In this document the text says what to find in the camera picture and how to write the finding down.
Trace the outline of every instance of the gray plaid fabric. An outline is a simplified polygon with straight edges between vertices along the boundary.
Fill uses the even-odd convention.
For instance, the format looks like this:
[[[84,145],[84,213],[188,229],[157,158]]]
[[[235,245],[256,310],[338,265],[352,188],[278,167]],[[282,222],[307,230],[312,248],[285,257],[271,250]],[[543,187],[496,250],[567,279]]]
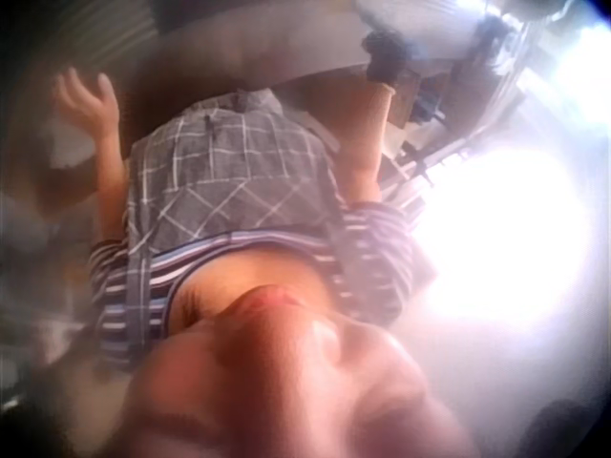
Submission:
[[[152,256],[228,231],[316,224],[341,205],[324,144],[270,90],[193,105],[134,145],[130,174],[126,319],[142,351]]]

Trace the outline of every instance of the plaid shirt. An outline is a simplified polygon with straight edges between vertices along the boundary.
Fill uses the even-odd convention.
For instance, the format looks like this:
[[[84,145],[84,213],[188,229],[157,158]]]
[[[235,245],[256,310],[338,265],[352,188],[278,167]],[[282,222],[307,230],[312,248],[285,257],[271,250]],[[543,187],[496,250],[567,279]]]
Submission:
[[[387,325],[411,286],[411,222],[348,208],[323,142],[269,90],[199,102],[132,151],[127,237],[92,253],[106,357],[133,367],[167,336],[179,286],[223,254],[273,243],[312,258],[341,312]]]

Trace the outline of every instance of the skin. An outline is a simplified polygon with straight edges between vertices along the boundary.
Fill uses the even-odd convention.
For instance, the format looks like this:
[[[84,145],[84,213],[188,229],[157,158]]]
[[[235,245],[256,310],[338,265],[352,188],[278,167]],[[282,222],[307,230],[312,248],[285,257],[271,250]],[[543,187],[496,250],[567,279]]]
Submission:
[[[122,238],[118,109],[108,78],[98,84],[94,95],[70,70],[57,103],[95,140],[103,234]],[[379,199],[392,94],[364,80],[354,97],[334,170],[348,203]],[[131,383],[111,456],[478,456],[402,346],[338,313],[327,280],[293,252],[248,249],[204,265],[171,304],[169,331]]]

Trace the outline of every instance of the lips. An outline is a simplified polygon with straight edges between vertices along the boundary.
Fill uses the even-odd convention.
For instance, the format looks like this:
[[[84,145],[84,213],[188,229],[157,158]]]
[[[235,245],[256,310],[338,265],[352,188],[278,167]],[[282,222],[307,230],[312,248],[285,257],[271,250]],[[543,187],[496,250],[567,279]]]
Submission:
[[[245,323],[270,308],[288,305],[304,306],[297,296],[282,286],[260,286],[242,294],[221,313],[220,318]]]

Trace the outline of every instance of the striped sleeve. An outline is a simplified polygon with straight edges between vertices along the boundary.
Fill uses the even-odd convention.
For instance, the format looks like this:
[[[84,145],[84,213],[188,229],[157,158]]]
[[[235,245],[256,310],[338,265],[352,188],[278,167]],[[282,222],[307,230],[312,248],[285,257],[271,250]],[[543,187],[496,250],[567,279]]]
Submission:
[[[94,305],[104,306],[109,276],[114,269],[125,265],[126,260],[127,238],[104,240],[92,248],[89,256],[89,275]]]
[[[380,268],[371,269],[368,282],[374,285],[377,297],[387,300],[383,301],[385,304],[376,304],[376,314],[379,316],[372,318],[372,321],[390,323],[398,317],[411,296],[411,233],[416,214],[404,214],[385,203],[362,202],[348,210],[348,217],[362,221],[361,241],[366,244],[364,252],[369,252],[372,266],[380,265]]]

